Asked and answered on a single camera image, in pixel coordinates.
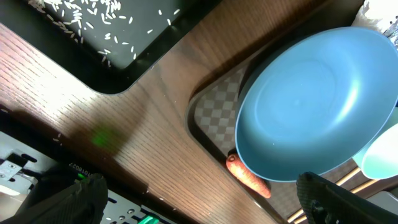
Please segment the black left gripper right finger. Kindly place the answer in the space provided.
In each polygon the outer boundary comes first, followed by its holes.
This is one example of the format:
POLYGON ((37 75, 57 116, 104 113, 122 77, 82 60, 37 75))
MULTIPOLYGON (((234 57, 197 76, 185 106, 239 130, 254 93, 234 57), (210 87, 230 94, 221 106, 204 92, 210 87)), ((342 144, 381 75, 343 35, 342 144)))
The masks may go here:
POLYGON ((309 224, 388 224, 397 215, 314 174, 305 172, 296 182, 297 196, 309 224))

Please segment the light blue small bowl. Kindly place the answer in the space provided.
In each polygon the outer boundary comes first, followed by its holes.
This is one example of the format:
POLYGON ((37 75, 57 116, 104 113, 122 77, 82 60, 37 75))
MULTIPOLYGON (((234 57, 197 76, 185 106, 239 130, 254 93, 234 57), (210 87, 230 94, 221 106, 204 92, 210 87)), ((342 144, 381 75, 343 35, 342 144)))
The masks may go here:
POLYGON ((393 124, 397 124, 397 107, 394 108, 390 118, 386 122, 386 124, 383 126, 383 128, 380 130, 380 132, 377 134, 377 136, 369 142, 366 146, 362 148, 355 156, 353 156, 353 160, 357 164, 357 166, 361 169, 362 172, 362 163, 363 163, 363 158, 368 150, 368 147, 387 129, 390 128, 393 124))

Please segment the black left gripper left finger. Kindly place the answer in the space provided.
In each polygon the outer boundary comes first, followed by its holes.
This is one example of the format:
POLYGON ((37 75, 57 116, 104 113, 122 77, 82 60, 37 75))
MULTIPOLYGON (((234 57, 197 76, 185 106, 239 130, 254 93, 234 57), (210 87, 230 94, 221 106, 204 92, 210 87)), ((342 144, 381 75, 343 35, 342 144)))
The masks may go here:
POLYGON ((2 221, 3 224, 99 224, 108 203, 108 186, 92 174, 2 221))

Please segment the dark blue plate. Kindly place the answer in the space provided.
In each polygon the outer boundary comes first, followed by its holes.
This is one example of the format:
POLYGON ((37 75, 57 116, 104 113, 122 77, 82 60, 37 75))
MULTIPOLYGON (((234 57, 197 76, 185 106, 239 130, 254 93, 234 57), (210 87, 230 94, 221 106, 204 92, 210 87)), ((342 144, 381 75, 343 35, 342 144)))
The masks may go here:
POLYGON ((235 143, 255 175, 322 175, 372 141, 397 103, 397 49, 384 35, 340 27, 264 62, 240 97, 235 143))

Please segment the white rice pile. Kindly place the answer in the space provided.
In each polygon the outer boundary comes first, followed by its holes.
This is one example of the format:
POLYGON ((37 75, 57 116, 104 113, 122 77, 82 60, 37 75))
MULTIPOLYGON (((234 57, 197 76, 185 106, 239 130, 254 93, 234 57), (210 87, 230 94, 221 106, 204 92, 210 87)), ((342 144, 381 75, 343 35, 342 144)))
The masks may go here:
POLYGON ((108 68, 126 68, 180 15, 183 1, 28 0, 108 68))

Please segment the light blue cup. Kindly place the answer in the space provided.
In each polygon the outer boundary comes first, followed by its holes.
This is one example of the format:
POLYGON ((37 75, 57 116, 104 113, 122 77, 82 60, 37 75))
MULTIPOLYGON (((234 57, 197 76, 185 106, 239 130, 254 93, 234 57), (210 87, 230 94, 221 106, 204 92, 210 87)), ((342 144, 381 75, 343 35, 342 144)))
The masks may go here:
POLYGON ((368 147, 362 172, 369 179, 388 179, 397 175, 397 124, 387 128, 368 147))

